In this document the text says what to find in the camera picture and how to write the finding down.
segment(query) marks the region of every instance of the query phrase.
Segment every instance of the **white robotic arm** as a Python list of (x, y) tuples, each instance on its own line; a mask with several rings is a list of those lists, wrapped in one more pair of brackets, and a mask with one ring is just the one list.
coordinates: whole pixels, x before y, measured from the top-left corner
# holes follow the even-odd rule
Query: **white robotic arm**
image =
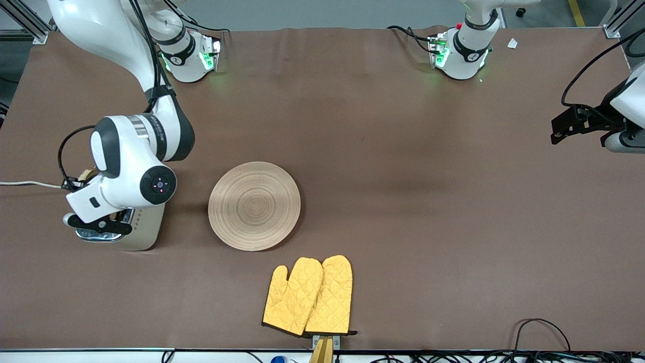
[(484, 66), (490, 42), (500, 27), (496, 8), (524, 7), (541, 0), (458, 1), (466, 7), (464, 23), (430, 40), (430, 61), (451, 78), (468, 79)]
[[(185, 83), (199, 81), (215, 70), (221, 42), (189, 30), (181, 18), (163, 0), (138, 0), (152, 39), (159, 45), (166, 68)], [(143, 35), (129, 0), (121, 0), (130, 22)]]
[(572, 105), (551, 121), (551, 143), (568, 136), (604, 131), (602, 146), (612, 152), (645, 154), (645, 62), (611, 90), (597, 107)]
[(161, 161), (187, 157), (195, 141), (193, 128), (165, 74), (155, 74), (157, 59), (119, 0), (48, 2), (71, 42), (130, 71), (146, 97), (155, 100), (152, 113), (108, 116), (95, 126), (90, 146), (100, 174), (80, 188), (70, 185), (73, 191), (67, 195), (75, 214), (66, 216), (66, 224), (127, 234), (130, 226), (109, 219), (109, 214), (154, 207), (172, 197), (177, 180)]

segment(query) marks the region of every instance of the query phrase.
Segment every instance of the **wooden plate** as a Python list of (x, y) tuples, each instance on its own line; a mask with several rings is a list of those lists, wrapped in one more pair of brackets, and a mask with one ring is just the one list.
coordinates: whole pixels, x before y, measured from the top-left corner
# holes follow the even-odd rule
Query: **wooden plate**
[(208, 219), (231, 247), (261, 251), (279, 244), (300, 217), (300, 193), (282, 168), (263, 161), (228, 171), (213, 188)]

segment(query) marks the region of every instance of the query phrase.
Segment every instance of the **table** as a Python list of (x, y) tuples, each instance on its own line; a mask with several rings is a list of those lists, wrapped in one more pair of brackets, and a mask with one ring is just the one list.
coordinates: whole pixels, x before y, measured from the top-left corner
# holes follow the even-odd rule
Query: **table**
[[(504, 29), (486, 66), (454, 81), (390, 30), (233, 33), (221, 73), (175, 82), (197, 141), (170, 164), (179, 186), (152, 250), (78, 240), (63, 191), (0, 189), (0, 346), (308, 347), (261, 326), (271, 272), (345, 254), (359, 334), (344, 348), (509, 348), (519, 320), (541, 317), (574, 349), (642, 349), (642, 156), (607, 152), (600, 134), (550, 144), (562, 90), (613, 42)], [(597, 104), (628, 74), (611, 52), (570, 100)], [(65, 135), (145, 104), (125, 70), (51, 34), (0, 132), (2, 179), (57, 183)], [(68, 144), (70, 174), (93, 165), (88, 138)], [(206, 211), (216, 181), (254, 160), (295, 178), (303, 215), (278, 248), (246, 253)], [(563, 345), (536, 324), (521, 348)]]

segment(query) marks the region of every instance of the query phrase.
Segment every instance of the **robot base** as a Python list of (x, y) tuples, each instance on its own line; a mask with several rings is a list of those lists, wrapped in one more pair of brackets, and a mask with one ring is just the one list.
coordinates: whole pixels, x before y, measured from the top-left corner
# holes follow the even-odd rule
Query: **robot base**
[(172, 56), (167, 59), (166, 56), (162, 55), (166, 69), (172, 73), (176, 80), (183, 83), (199, 81), (207, 73), (217, 71), (217, 62), (221, 51), (221, 41), (213, 41), (211, 37), (203, 36), (196, 31), (191, 31), (189, 34), (199, 46), (195, 47), (193, 53), (186, 58), (183, 65), (176, 65)]
[(477, 71), (484, 66), (484, 60), (488, 55), (486, 51), (474, 62), (467, 62), (464, 57), (455, 50), (453, 38), (457, 33), (456, 28), (449, 29), (445, 33), (437, 34), (436, 38), (429, 38), (430, 50), (436, 50), (439, 54), (430, 54), (430, 63), (433, 68), (442, 70), (448, 77), (454, 79), (469, 79), (477, 74)]

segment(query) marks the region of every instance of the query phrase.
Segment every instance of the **yellow oven mitt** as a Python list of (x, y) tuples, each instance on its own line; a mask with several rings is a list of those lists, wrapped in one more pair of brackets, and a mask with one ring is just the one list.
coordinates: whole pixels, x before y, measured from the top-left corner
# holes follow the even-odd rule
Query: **yellow oven mitt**
[(322, 263), (322, 286), (307, 322), (308, 335), (352, 335), (352, 265), (345, 256), (333, 256)]
[(301, 257), (287, 279), (286, 266), (273, 271), (262, 325), (301, 336), (323, 282), (320, 261)]

